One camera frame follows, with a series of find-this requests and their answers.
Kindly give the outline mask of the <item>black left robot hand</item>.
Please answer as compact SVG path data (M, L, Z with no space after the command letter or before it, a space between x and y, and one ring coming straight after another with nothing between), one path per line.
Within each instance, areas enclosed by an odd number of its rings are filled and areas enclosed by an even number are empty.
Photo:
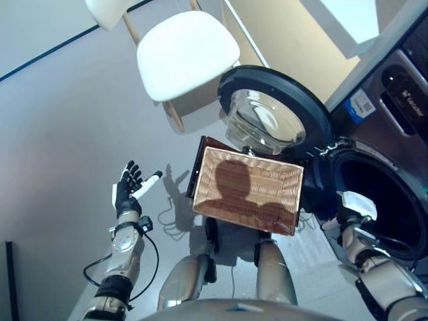
M126 163L119 181L112 186L112 206L119 219L129 211L142 214L140 198L145 195L163 176L162 171L156 171L147 179L141 177L142 171L139 166L130 160Z

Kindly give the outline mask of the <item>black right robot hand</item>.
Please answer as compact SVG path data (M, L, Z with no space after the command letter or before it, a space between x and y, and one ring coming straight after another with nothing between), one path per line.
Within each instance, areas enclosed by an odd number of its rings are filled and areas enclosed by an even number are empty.
M338 195L336 216L321 224L321 230L345 228L355 223L371 223L377 220L377 207L368 197L352 191L337 191L336 194Z

